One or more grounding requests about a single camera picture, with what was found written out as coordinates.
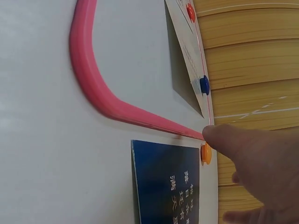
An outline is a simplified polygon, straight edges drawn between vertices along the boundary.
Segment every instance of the white board surface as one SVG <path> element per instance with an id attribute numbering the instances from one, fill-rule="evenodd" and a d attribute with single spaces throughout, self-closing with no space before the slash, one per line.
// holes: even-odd
<path id="1" fill-rule="evenodd" d="M 101 36 L 101 29 L 114 32 L 116 28 L 102 26 L 104 9 L 110 10 L 110 15 L 104 17 L 106 22 L 113 23 L 111 15 L 116 15 L 118 7 L 123 7 L 121 20 L 126 21 L 128 16 L 129 22 L 133 22 L 129 14 L 140 14 L 136 9 L 148 4 L 149 14 L 144 16 L 149 29 L 166 17 L 164 2 L 126 0 L 117 2 L 121 5 L 109 5 L 115 3 L 110 2 L 98 1 L 93 34 L 97 62 L 108 86 L 119 98 L 150 112 L 189 127 L 198 122 L 194 126 L 201 131 L 205 121 L 196 119 L 198 113 L 171 84 L 171 54 L 164 35 L 158 46 L 159 34 L 153 35 L 155 41 L 148 46 L 148 54 L 139 61 L 138 69 L 128 63 L 135 59 L 134 52 L 141 54 L 146 50 L 142 44 L 132 52 L 125 52 L 127 49 L 120 45 L 116 45 L 117 49 L 103 47 L 102 38 L 111 36 Z M 69 59 L 68 36 L 75 5 L 75 0 L 0 1 L 1 223 L 134 223 L 130 140 L 173 143 L 174 135 L 110 120 L 86 100 Z M 158 16 L 151 16 L 153 11 Z M 160 29 L 166 27 L 164 21 Z M 129 41 L 130 32 L 126 32 L 120 30 L 118 35 L 124 33 L 124 40 Z M 164 57 L 157 56 L 158 49 Z M 171 50 L 179 51 L 179 46 Z M 103 65 L 110 59 L 117 60 L 118 54 L 124 58 L 118 69 L 115 64 Z M 155 84 L 161 86 L 153 91 L 152 84 L 151 88 L 145 85 L 141 101 L 129 97 L 133 94 L 126 85 L 136 82 L 142 70 L 145 72 L 140 82 L 147 83 L 145 76 L 154 73 Z M 160 77 L 162 73 L 166 74 L 165 79 Z M 114 82 L 116 78 L 122 83 L 121 88 Z M 152 97 L 165 95 L 169 107 L 162 107 L 164 99 L 151 101 Z M 200 147 L 202 143 L 183 138 L 175 144 Z M 217 192 L 217 159 L 213 152 L 212 163 L 200 167 L 201 223 L 217 223 Z"/>

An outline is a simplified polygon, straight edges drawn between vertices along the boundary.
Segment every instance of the red magnet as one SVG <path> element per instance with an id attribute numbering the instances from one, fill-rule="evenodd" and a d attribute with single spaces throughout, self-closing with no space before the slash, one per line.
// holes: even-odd
<path id="1" fill-rule="evenodd" d="M 189 18 L 192 22 L 195 22 L 195 19 L 196 19 L 196 15 L 195 15 L 195 11 L 194 11 L 194 8 L 192 7 L 192 5 L 190 3 L 188 3 L 186 5 L 187 7 L 187 12 L 188 12 L 188 15 L 189 15 Z"/>

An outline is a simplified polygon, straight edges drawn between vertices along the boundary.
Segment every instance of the hand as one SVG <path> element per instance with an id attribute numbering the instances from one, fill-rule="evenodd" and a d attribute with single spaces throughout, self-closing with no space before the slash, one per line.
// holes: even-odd
<path id="1" fill-rule="evenodd" d="M 207 126 L 207 143 L 230 158 L 234 183 L 264 203 L 251 211 L 230 211 L 231 224 L 299 223 L 299 132 L 245 130 L 231 125 Z"/>

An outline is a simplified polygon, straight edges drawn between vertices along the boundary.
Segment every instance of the finger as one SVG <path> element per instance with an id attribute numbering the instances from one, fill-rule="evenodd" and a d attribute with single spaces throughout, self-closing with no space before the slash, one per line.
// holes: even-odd
<path id="1" fill-rule="evenodd" d="M 234 155 L 253 138 L 258 130 L 246 130 L 232 125 L 207 126 L 202 134 L 205 141 L 215 150 L 234 162 Z"/>
<path id="2" fill-rule="evenodd" d="M 232 182 L 235 183 L 235 184 L 242 185 L 242 184 L 241 184 L 241 181 L 240 181 L 240 178 L 239 178 L 239 176 L 238 176 L 238 174 L 237 174 L 237 172 L 234 172 L 234 173 L 232 174 Z"/>
<path id="3" fill-rule="evenodd" d="M 250 211 L 228 211 L 224 213 L 223 221 L 230 224 L 251 224 L 253 220 L 258 220 L 257 214 L 259 213 L 260 208 Z"/>
<path id="4" fill-rule="evenodd" d="M 228 211 L 223 221 L 230 224 L 273 224 L 274 212 L 264 207 L 249 211 Z"/>

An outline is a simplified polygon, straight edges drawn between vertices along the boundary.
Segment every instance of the blue magnet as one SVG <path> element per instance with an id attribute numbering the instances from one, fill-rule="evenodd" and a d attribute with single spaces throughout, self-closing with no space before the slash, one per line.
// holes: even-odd
<path id="1" fill-rule="evenodd" d="M 210 82 L 209 82 L 208 78 L 206 77 L 206 75 L 204 75 L 204 77 L 201 78 L 199 81 L 200 81 L 201 92 L 209 95 L 210 94 Z"/>

